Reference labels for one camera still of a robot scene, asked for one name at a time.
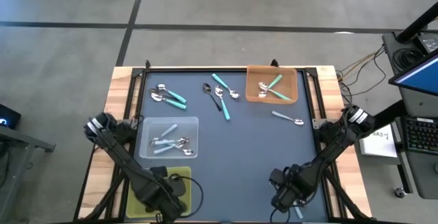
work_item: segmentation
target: utensil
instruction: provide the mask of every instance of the utensil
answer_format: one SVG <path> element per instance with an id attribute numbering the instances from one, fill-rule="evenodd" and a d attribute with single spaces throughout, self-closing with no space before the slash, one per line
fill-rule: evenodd
<path id="1" fill-rule="evenodd" d="M 278 83 L 280 81 L 280 79 L 282 78 L 282 74 L 278 75 L 274 81 L 271 82 L 271 84 L 268 86 L 268 89 L 271 89 L 276 83 Z M 268 90 L 262 90 L 261 92 L 259 92 L 259 97 L 264 98 L 266 97 L 266 93 Z"/>
<path id="2" fill-rule="evenodd" d="M 180 149 L 185 155 L 192 155 L 194 152 L 191 149 L 183 149 L 182 145 L 171 145 L 174 148 Z"/>
<path id="3" fill-rule="evenodd" d="M 169 100 L 167 98 L 164 98 L 162 95 L 157 94 L 157 93 L 151 93 L 151 97 L 152 97 L 152 99 L 154 99 L 154 101 L 165 101 L 165 102 L 170 103 L 170 104 L 174 105 L 175 107 L 178 107 L 181 109 L 187 108 L 186 105 L 178 103 L 176 101 Z"/>
<path id="4" fill-rule="evenodd" d="M 174 98 L 178 99 L 181 103 L 186 103 L 186 100 L 182 96 L 178 95 L 175 92 L 172 92 L 172 91 L 166 89 L 166 86 L 164 84 L 157 84 L 157 89 L 167 91 L 167 93 L 172 95 Z"/>
<path id="5" fill-rule="evenodd" d="M 303 216 L 302 216 L 302 213 L 301 213 L 300 208 L 299 208 L 299 207 L 294 207 L 294 209 L 295 209 L 295 213 L 296 213 L 296 215 L 298 216 L 298 218 L 299 218 L 299 219 L 302 219 Z"/>
<path id="6" fill-rule="evenodd" d="M 177 149 L 182 150 L 185 155 L 192 155 L 193 154 L 193 150 L 191 150 L 191 149 L 183 149 L 182 146 L 184 146 L 184 145 L 171 145 L 171 146 L 164 147 L 162 149 L 156 149 L 156 150 L 153 151 L 153 153 L 155 155 L 157 155 L 159 153 L 163 153 L 165 151 L 168 151 L 169 149 L 177 148 Z"/>
<path id="7" fill-rule="evenodd" d="M 288 116 L 285 116 L 284 114 L 280 114 L 279 112 L 275 112 L 275 111 L 272 111 L 272 114 L 277 116 L 277 117 L 292 121 L 295 123 L 295 125 L 304 125 L 304 121 L 302 121 L 301 119 L 293 119 L 293 118 L 290 118 Z"/>
<path id="8" fill-rule="evenodd" d="M 179 145 L 185 145 L 186 143 L 190 142 L 190 139 L 188 137 L 183 137 L 180 139 L 176 139 L 176 140 L 158 140 L 158 138 L 154 138 L 151 141 L 151 145 L 168 145 L 168 144 L 179 144 Z"/>
<path id="9" fill-rule="evenodd" d="M 286 96 L 284 96 L 284 95 L 278 93 L 278 92 L 275 91 L 275 90 L 271 90 L 271 89 L 269 89 L 268 86 L 267 86 L 265 83 L 263 83 L 263 82 L 259 82 L 259 87 L 260 87 L 260 89 L 262 89 L 263 91 L 266 91 L 266 92 L 270 91 L 270 92 L 274 93 L 276 96 L 282 98 L 283 100 L 291 100 L 289 97 L 286 97 Z"/>
<path id="10" fill-rule="evenodd" d="M 163 138 L 165 135 L 169 134 L 171 131 L 173 131 L 174 129 L 176 129 L 178 127 L 177 124 L 173 124 L 171 127 L 169 127 L 166 131 L 164 131 L 160 138 Z"/>
<path id="11" fill-rule="evenodd" d="M 228 86 L 227 86 L 227 84 L 224 82 L 224 81 L 222 81 L 215 73 L 213 73 L 211 76 L 213 76 L 213 78 L 219 83 L 219 84 L 222 84 L 225 88 L 227 88 L 228 89 L 228 91 L 230 92 L 230 96 L 231 96 L 231 98 L 233 98 L 233 99 L 239 99 L 239 97 L 240 97 L 240 95 L 239 95 L 239 93 L 237 93 L 237 91 L 235 91 L 235 90 L 231 90 Z"/>
<path id="12" fill-rule="evenodd" d="M 154 145 L 155 141 L 158 141 L 160 138 L 163 138 L 165 135 L 167 135 L 169 132 L 173 131 L 174 129 L 176 129 L 178 127 L 177 124 L 173 124 L 171 127 L 169 127 L 166 131 L 164 131 L 159 138 L 153 138 L 152 141 L 149 143 L 151 146 Z"/>
<path id="13" fill-rule="evenodd" d="M 203 84 L 203 90 L 205 93 L 207 93 L 208 95 L 210 95 L 210 97 L 213 99 L 214 104 L 216 104 L 216 107 L 218 108 L 219 112 L 222 111 L 222 108 L 220 107 L 219 103 L 216 102 L 216 100 L 214 99 L 213 95 L 211 95 L 211 87 L 209 84 L 204 83 Z"/>
<path id="14" fill-rule="evenodd" d="M 156 93 L 156 94 L 159 94 L 159 91 L 158 91 L 157 89 L 154 89 L 154 88 L 149 89 L 149 92 L 150 92 L 150 93 Z M 166 98 L 166 99 L 170 99 L 170 100 L 178 101 L 178 99 L 174 98 L 173 96 L 170 96 L 170 95 L 163 95 L 163 94 L 160 94 L 160 95 L 163 96 L 163 97 Z"/>
<path id="15" fill-rule="evenodd" d="M 224 92 L 224 90 L 219 85 L 217 85 L 214 88 L 214 93 L 220 98 L 220 102 L 222 104 L 222 109 L 224 110 L 224 114 L 225 114 L 225 119 L 229 121 L 230 114 L 228 113 L 228 110 L 227 110 L 227 107 L 225 105 L 224 99 L 222 98 L 222 93 L 223 92 Z"/>

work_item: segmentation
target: clear plastic container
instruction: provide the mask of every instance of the clear plastic container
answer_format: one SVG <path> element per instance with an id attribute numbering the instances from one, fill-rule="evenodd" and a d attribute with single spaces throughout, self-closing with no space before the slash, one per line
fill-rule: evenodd
<path id="1" fill-rule="evenodd" d="M 278 98 L 272 93 L 266 93 L 266 97 L 259 97 L 261 91 L 259 82 L 269 85 L 278 75 L 282 74 L 281 80 L 272 87 L 290 100 Z M 293 68 L 276 66 L 248 66 L 246 68 L 246 100 L 272 103 L 293 104 L 298 100 L 298 74 Z"/>
<path id="2" fill-rule="evenodd" d="M 173 125 L 177 127 L 165 136 L 162 134 Z M 153 145 L 154 138 L 158 140 L 179 140 L 188 137 L 189 142 L 185 143 L 181 149 L 191 149 L 193 153 L 186 155 L 178 148 L 170 148 L 171 144 Z M 146 159 L 192 159 L 198 156 L 198 118 L 196 117 L 149 117 L 143 121 L 142 140 L 139 155 Z"/>

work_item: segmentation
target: black metal frame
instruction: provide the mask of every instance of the black metal frame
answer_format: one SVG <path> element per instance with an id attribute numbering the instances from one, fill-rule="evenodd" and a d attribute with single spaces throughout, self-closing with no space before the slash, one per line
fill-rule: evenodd
<path id="1" fill-rule="evenodd" d="M 313 106 L 313 100 L 312 100 L 312 96 L 310 93 L 310 84 L 309 84 L 309 77 L 312 78 L 313 83 L 315 85 L 315 95 L 316 98 L 318 100 L 318 108 L 320 110 L 320 114 L 321 114 L 321 118 L 325 119 L 326 118 L 326 112 L 324 109 L 324 102 L 322 100 L 322 93 L 321 93 L 321 88 L 320 88 L 320 84 L 319 84 L 319 79 L 318 79 L 318 73 L 316 71 L 316 68 L 298 68 L 296 69 L 298 72 L 302 73 L 302 77 L 303 77 L 303 81 L 305 83 L 305 91 L 306 91 L 306 98 L 307 98 L 307 106 L 309 107 L 309 113 L 311 115 L 312 119 L 315 119 L 315 110 L 314 110 L 314 106 Z M 137 106 L 136 106 L 136 115 L 141 114 L 141 110 L 142 110 L 142 103 L 143 103 L 143 96 L 144 96 L 144 87 L 146 86 L 146 79 L 147 79 L 147 74 L 149 73 L 196 73 L 196 72 L 211 72 L 211 73 L 223 73 L 223 72 L 246 72 L 246 67 L 239 67 L 239 68 L 233 68 L 233 67 L 229 67 L 229 68 L 222 68 L 222 67 L 202 67 L 202 68 L 153 68 L 151 67 L 151 65 L 149 64 L 149 61 L 146 61 L 146 68 L 133 68 L 132 69 L 132 73 L 131 73 L 131 81 L 129 83 L 129 89 L 128 89 L 128 95 L 127 95 L 127 102 L 126 102 L 126 106 L 125 106 L 125 113 L 124 113 L 124 119 L 128 119 L 129 118 L 129 113 L 131 110 L 131 103 L 132 103 L 132 98 L 133 98 L 133 92 L 135 89 L 135 82 L 137 80 L 138 77 L 141 77 L 142 80 L 140 82 L 140 90 L 139 90 L 139 95 L 138 95 L 138 100 L 137 100 Z M 316 152 L 320 152 L 322 150 L 322 145 L 320 142 L 318 142 L 315 137 L 316 137 L 316 130 L 313 129 L 313 141 L 315 143 L 315 150 Z M 134 149 L 135 149 L 136 145 L 135 142 L 133 144 L 130 144 L 129 147 L 129 153 L 131 155 L 133 155 Z M 90 156 L 90 161 L 88 164 L 88 168 L 87 168 L 87 175 L 86 178 L 84 180 L 83 186 L 82 186 L 82 191 L 81 191 L 81 195 L 79 196 L 79 201 L 77 204 L 77 209 L 75 212 L 75 216 L 73 219 L 73 222 L 78 220 L 78 216 L 79 216 L 79 211 L 80 211 L 80 207 L 82 204 L 82 199 L 83 199 L 83 194 L 84 194 L 84 190 L 86 187 L 86 182 L 88 179 L 88 173 L 90 170 L 90 165 L 91 165 L 91 161 L 92 161 L 92 155 Z M 331 171 L 333 172 L 336 180 L 339 180 L 339 174 L 337 171 L 337 167 L 336 164 L 333 163 L 330 167 Z M 113 175 L 112 175 L 112 182 L 116 179 L 117 175 L 119 174 L 119 170 L 114 169 L 113 171 Z M 328 219 L 332 219 L 334 218 L 334 214 L 333 214 L 333 207 L 331 205 L 331 197 L 330 197 L 330 193 L 329 193 L 329 185 L 327 183 L 327 180 L 324 178 L 324 180 L 322 180 L 322 189 L 324 192 L 324 204 L 326 206 L 326 213 L 327 213 L 327 217 Z M 125 219 L 125 211 L 126 211 L 126 204 L 127 204 L 127 196 L 128 196 L 128 189 L 129 189 L 129 180 L 125 180 L 124 184 L 123 184 L 123 190 L 122 190 L 122 195 L 121 195 L 121 203 L 120 203 L 120 209 L 118 211 L 118 216 L 116 218 L 112 217 L 112 209 L 114 206 L 114 196 L 113 199 L 111 200 L 111 205 L 109 204 L 106 211 L 105 211 L 105 219 L 101 219 L 99 222 L 102 221 L 102 223 L 117 223 L 117 222 L 123 222 Z M 346 207 L 345 205 L 342 203 L 340 197 L 337 197 L 337 202 L 338 202 L 338 207 L 339 207 L 339 211 L 341 214 L 342 218 L 346 218 Z"/>

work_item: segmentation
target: wire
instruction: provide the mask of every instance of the wire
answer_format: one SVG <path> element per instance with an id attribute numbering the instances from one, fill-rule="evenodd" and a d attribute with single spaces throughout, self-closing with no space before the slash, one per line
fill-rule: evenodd
<path id="1" fill-rule="evenodd" d="M 274 216 L 274 214 L 275 214 L 275 212 L 276 212 L 277 210 L 278 210 L 278 209 L 275 208 L 275 209 L 272 211 L 271 216 L 269 217 L 269 222 L 270 222 L 271 224 L 273 224 L 273 222 L 272 222 L 272 217 Z M 289 222 L 289 219 L 290 219 L 290 210 L 288 209 L 288 210 L 287 210 L 287 219 L 286 219 L 286 222 L 285 222 L 285 223 L 288 223 L 288 222 Z"/>
<path id="2" fill-rule="evenodd" d="M 341 86 L 341 90 L 348 92 L 348 95 L 350 96 L 350 99 L 348 99 L 342 92 L 341 92 L 341 96 L 348 102 L 348 104 L 351 104 L 353 102 L 353 97 L 351 96 L 351 91 L 350 88 L 345 85 L 343 82 L 340 82 L 339 85 Z"/>
<path id="3" fill-rule="evenodd" d="M 377 64 L 377 62 L 376 62 L 376 58 L 374 58 L 374 63 L 375 63 L 375 65 L 377 66 L 377 68 L 383 73 L 383 77 L 382 77 L 382 79 L 381 79 L 379 82 L 377 82 L 377 84 L 374 84 L 373 86 L 371 86 L 371 88 L 369 88 L 369 89 L 367 89 L 367 90 L 365 90 L 365 91 L 362 91 L 362 92 L 356 93 L 356 94 L 352 94 L 351 97 L 353 97 L 353 96 L 357 96 L 357 95 L 362 95 L 362 94 L 364 94 L 364 93 L 367 93 L 368 91 L 372 90 L 374 87 L 378 86 L 381 82 L 383 82 L 383 80 L 386 79 L 386 73 L 385 73 L 385 72 L 384 72 L 384 71 L 378 66 L 378 64 Z"/>
<path id="4" fill-rule="evenodd" d="M 399 71 L 402 71 L 423 57 L 423 53 L 416 48 L 399 49 L 392 55 L 392 62 Z"/>
<path id="5" fill-rule="evenodd" d="M 383 47 L 381 47 L 380 49 L 378 49 L 378 51 L 374 54 L 374 57 L 373 57 L 370 61 L 368 61 L 368 62 L 366 62 L 365 64 L 362 65 L 362 67 L 357 71 L 356 80 L 354 80 L 352 83 L 347 84 L 347 86 L 351 86 L 351 85 L 357 83 L 357 80 L 359 80 L 359 75 L 361 74 L 362 69 L 363 69 L 368 63 L 370 63 L 371 61 L 377 59 L 377 57 L 380 56 L 380 55 L 384 52 L 384 51 L 382 51 L 382 49 L 383 49 Z"/>
<path id="6" fill-rule="evenodd" d="M 201 200 L 200 200 L 199 205 L 196 208 L 196 210 L 193 211 L 193 213 L 191 213 L 189 215 L 181 216 L 181 218 L 189 218 L 191 216 L 194 216 L 200 210 L 201 206 L 203 205 L 203 202 L 204 202 L 204 190 L 203 190 L 203 187 L 195 179 L 192 179 L 191 177 L 178 176 L 177 178 L 191 180 L 193 183 L 195 183 L 199 187 L 199 190 L 201 191 Z"/>
<path id="7" fill-rule="evenodd" d="M 353 62 L 352 64 L 349 64 L 346 68 L 342 69 L 341 72 L 344 72 L 346 69 L 348 69 L 348 68 L 350 68 L 350 67 L 352 66 L 352 68 L 351 68 L 350 70 L 348 70 L 348 71 L 344 74 L 344 76 L 341 77 L 341 78 L 339 78 L 337 81 L 341 82 L 341 81 L 342 81 L 342 80 L 343 80 L 343 79 L 344 79 L 344 78 L 345 78 L 345 77 L 346 77 L 351 71 L 353 71 L 353 69 L 355 69 L 356 67 L 358 67 L 360 64 L 362 64 L 362 63 L 365 62 L 366 60 L 370 59 L 375 53 L 376 53 L 376 52 L 371 53 L 371 54 L 365 56 L 364 58 L 362 58 L 362 59 L 360 59 L 360 60 L 358 60 L 358 61 L 356 61 L 356 62 Z"/>
<path id="8" fill-rule="evenodd" d="M 131 125 L 130 126 L 132 126 L 132 120 L 134 120 L 134 119 L 137 119 L 137 124 L 134 125 L 134 127 L 132 127 L 132 129 L 136 130 L 138 128 L 138 126 L 143 123 L 144 116 L 142 116 L 141 114 L 137 114 L 137 115 L 132 116 L 132 118 L 131 118 Z"/>

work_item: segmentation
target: black keyboard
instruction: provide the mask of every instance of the black keyboard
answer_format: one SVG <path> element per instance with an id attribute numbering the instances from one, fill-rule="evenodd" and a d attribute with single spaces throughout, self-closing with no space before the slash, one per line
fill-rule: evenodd
<path id="1" fill-rule="evenodd" d="M 407 150 L 438 155 L 438 122 L 405 118 L 404 127 Z"/>

